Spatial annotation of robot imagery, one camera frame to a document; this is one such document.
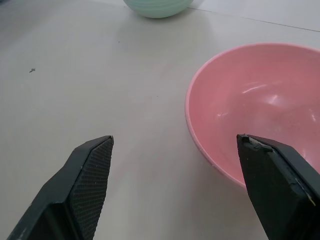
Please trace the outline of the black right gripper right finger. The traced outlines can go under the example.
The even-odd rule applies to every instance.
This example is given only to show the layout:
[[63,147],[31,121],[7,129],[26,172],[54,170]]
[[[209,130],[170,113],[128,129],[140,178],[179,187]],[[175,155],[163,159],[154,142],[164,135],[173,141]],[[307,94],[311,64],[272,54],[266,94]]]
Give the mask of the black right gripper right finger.
[[246,190],[270,240],[320,238],[320,174],[291,146],[239,134]]

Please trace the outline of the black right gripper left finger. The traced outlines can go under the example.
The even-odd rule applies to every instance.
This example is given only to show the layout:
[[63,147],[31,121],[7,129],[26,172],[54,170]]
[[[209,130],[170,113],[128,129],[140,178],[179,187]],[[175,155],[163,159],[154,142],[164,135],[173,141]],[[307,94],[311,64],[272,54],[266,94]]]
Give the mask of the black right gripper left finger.
[[114,138],[76,147],[37,193],[8,239],[92,240],[107,194]]

